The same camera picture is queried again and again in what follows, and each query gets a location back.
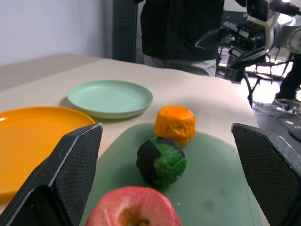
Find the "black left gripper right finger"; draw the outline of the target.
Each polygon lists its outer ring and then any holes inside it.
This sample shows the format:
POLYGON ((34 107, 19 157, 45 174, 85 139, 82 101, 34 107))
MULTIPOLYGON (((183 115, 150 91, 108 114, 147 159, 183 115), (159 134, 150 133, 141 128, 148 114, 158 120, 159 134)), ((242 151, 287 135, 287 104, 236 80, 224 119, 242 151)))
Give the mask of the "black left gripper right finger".
POLYGON ((244 175, 271 226, 301 224, 301 156, 281 136, 233 123, 244 175))

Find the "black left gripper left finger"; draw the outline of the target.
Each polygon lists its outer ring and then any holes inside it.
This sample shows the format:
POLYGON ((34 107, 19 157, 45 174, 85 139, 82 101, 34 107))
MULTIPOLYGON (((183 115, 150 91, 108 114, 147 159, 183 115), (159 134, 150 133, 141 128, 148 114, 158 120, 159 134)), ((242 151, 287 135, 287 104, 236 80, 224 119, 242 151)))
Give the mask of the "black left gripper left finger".
POLYGON ((0 215, 2 226, 78 226, 93 185, 101 123, 65 134, 0 215))

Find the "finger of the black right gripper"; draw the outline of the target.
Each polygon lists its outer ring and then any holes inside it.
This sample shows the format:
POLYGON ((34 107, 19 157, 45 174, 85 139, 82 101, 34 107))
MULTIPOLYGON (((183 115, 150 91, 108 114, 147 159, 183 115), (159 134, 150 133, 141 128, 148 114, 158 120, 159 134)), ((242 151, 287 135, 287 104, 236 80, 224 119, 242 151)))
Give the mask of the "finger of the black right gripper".
POLYGON ((195 43, 197 48, 212 48, 221 42, 224 37, 224 28, 218 28, 202 35, 195 43))
POLYGON ((230 49, 229 53, 233 57, 233 61, 228 63, 229 68, 238 70, 264 61, 267 55, 267 50, 265 47, 260 47, 244 51, 234 47, 230 49))

